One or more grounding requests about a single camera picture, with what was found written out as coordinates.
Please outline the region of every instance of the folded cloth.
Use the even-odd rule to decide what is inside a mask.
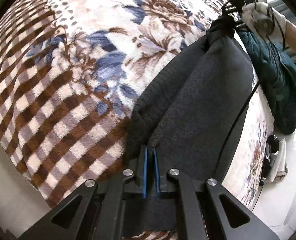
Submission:
[[[286,140],[279,142],[280,149],[265,182],[273,182],[279,176],[286,175]]]
[[[295,64],[282,51],[280,44],[266,44],[252,32],[238,32],[238,35],[259,76],[275,125],[284,134],[293,133],[296,129]]]

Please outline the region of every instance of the teal cloth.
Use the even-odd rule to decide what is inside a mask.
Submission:
[[[265,43],[252,32],[238,32],[259,77],[261,87],[284,134],[296,129],[296,66],[278,43]]]

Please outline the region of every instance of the white glove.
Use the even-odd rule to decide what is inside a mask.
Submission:
[[[263,2],[257,2],[256,3],[256,9],[255,4],[250,3],[242,7],[243,13],[241,15],[242,21],[249,27],[249,29],[253,32],[258,34],[266,40],[266,36],[269,37],[272,41],[279,41],[283,43],[283,37],[286,36],[286,17],[279,12],[277,12],[274,8],[272,8],[272,11],[268,9],[268,4]],[[256,31],[255,28],[255,21],[260,16],[260,14],[265,14],[272,19],[272,13],[275,17],[275,28],[272,31],[272,33],[267,33],[263,30]]]

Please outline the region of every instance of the dark gray cloth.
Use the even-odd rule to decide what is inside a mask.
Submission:
[[[247,108],[222,148],[253,80],[251,60],[233,38],[230,23],[229,17],[214,21],[206,36],[177,55],[143,92],[133,109],[125,162],[138,156],[141,144],[148,144],[191,178],[224,179]],[[132,204],[123,235],[173,229],[174,205],[166,201],[152,196]]]

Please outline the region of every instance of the fleece blanket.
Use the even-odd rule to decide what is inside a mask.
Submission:
[[[16,0],[0,20],[0,143],[54,207],[123,168],[136,99],[226,0]],[[257,80],[254,72],[253,86]],[[223,185],[248,208],[273,118],[259,89]],[[144,232],[135,239],[176,239]]]

